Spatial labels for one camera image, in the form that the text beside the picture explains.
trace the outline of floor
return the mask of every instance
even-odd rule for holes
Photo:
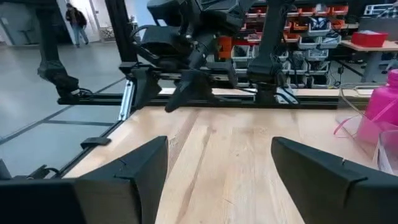
[[[59,47],[68,73],[80,86],[94,92],[122,93],[124,80],[118,70],[115,43],[90,44],[80,49]],[[52,84],[37,75],[40,53],[37,47],[0,46],[0,159],[11,175],[27,175],[43,164],[60,169],[80,151],[80,143],[97,137],[118,118],[118,106],[60,106]],[[336,73],[337,63],[331,72]],[[361,77],[346,69],[343,83]],[[375,81],[386,76],[377,74]],[[162,82],[163,87],[172,87]]]

